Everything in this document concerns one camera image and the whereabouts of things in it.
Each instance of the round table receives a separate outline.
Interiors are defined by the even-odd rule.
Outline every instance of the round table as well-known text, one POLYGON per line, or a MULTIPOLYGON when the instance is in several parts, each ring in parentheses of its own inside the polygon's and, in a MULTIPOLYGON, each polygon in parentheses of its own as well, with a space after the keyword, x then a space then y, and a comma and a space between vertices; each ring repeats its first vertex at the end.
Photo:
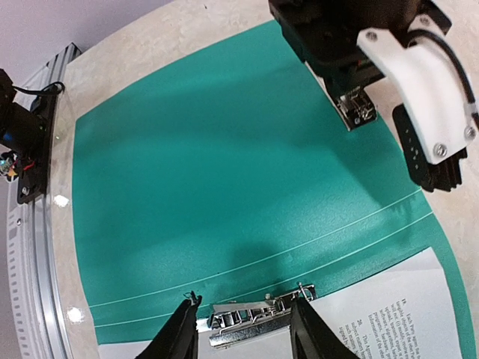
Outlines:
MULTIPOLYGON (((451 18, 448 40, 468 69, 479 93, 479 4, 474 0, 441 0, 451 18)), ((209 45, 272 20, 267 0, 176 0, 143 16, 89 49, 67 66, 66 92, 55 119, 50 195, 69 199, 52 204, 52 249, 67 345, 75 359, 98 358, 93 319, 83 293, 76 262, 72 212, 73 144, 76 121, 120 90, 150 73, 209 45), (70 320, 71 308, 83 312, 70 320)), ((395 133, 392 109, 400 97, 387 79, 367 92, 395 133)), ((462 161, 463 185, 451 193, 426 193, 459 263, 479 343, 479 143, 468 147, 462 161)))

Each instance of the white paper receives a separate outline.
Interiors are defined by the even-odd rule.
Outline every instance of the white paper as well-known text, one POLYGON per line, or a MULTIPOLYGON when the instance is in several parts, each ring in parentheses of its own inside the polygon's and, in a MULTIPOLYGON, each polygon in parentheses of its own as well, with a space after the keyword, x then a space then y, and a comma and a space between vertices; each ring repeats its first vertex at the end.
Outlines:
MULTIPOLYGON (((373 277, 311 302, 336 336, 364 359, 461 358, 451 295, 431 248, 373 277)), ((213 349, 199 359, 291 359, 289 329, 213 349)), ((100 346, 102 359, 133 359, 148 342, 100 346)))

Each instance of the metal frame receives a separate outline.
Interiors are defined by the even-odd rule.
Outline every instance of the metal frame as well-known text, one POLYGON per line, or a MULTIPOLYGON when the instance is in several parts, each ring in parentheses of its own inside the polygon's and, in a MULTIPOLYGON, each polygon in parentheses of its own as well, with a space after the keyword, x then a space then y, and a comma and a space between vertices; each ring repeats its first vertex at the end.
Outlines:
MULTIPOLYGON (((64 76, 66 65, 80 55, 70 44, 24 87, 43 88, 64 76)), ((19 96, 29 108, 34 97, 19 96)), ((58 291, 52 243, 51 196, 16 203, 16 183, 9 186, 7 262, 13 317, 24 359, 73 359, 58 291)))

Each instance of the black cable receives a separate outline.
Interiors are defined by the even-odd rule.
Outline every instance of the black cable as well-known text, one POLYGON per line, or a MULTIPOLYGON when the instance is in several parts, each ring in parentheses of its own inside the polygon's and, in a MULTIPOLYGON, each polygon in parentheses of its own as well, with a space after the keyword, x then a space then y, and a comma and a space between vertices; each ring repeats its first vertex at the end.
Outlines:
MULTIPOLYGON (((468 104, 471 106, 475 106, 476 99, 474 96, 474 92, 472 91, 471 82, 469 82, 469 79, 467 78, 467 75, 466 75, 466 71, 464 70, 464 67, 461 65, 453 49, 448 45, 448 43, 446 43, 442 39, 442 37, 440 37, 437 34, 434 34, 431 31, 424 30, 422 28, 417 30, 412 30, 407 33, 406 35, 407 46, 409 46, 409 44, 418 37, 426 37, 427 39, 432 40, 437 46, 439 46, 442 49, 442 51, 446 53, 446 55, 449 57, 452 64, 454 65, 454 68, 457 71, 457 75, 459 76, 459 80, 461 81, 461 84, 463 85, 464 93, 466 94, 466 99, 468 104)), ((479 128, 478 111, 476 110, 472 112, 471 116, 474 122, 476 123, 476 126, 479 128)))
POLYGON ((27 95, 35 96, 58 96, 60 93, 65 91, 65 85, 60 81, 52 82, 42 90, 27 90, 26 88, 18 88, 17 86, 13 86, 13 88, 19 92, 26 93, 27 95), (55 86, 55 89, 49 90, 49 88, 53 86, 55 86))

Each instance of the green folder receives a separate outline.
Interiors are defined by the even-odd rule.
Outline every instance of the green folder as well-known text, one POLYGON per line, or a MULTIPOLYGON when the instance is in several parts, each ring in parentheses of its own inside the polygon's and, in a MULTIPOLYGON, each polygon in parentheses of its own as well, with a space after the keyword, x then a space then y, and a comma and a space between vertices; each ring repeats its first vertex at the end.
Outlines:
POLYGON ((457 263, 382 120, 348 132, 269 22, 183 58, 76 124, 73 215, 103 343, 152 339, 183 295, 327 295, 433 247, 475 358, 457 263))

